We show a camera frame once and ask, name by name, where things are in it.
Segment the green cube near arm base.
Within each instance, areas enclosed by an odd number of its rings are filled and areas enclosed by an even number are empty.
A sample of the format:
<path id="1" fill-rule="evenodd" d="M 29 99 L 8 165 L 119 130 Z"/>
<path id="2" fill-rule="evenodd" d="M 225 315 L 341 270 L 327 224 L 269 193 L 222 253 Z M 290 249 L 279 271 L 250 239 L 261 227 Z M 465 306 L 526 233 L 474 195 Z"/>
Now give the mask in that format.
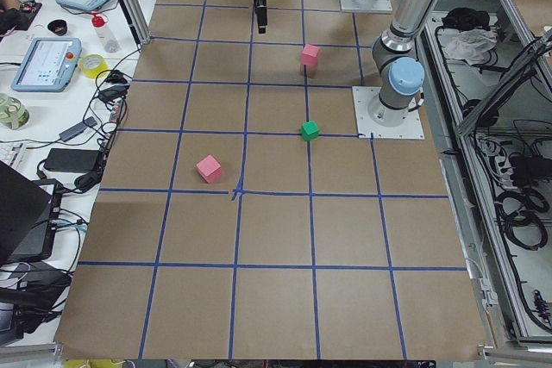
<path id="1" fill-rule="evenodd" d="M 310 121 L 304 122 L 301 125 L 300 133 L 303 140 L 309 142 L 318 137 L 318 135 L 320 134 L 320 127 L 318 127 L 315 121 L 310 120 Z"/>

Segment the person hand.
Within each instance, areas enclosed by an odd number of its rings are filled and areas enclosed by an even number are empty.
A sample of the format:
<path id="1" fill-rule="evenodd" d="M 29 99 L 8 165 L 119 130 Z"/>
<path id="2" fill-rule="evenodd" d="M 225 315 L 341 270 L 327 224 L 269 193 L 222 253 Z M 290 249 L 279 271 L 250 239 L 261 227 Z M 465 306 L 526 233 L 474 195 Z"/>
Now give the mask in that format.
<path id="1" fill-rule="evenodd" d="M 8 32 L 17 28 L 21 20 L 19 9 L 6 9 L 1 13 L 0 18 L 0 35 L 6 35 Z"/>

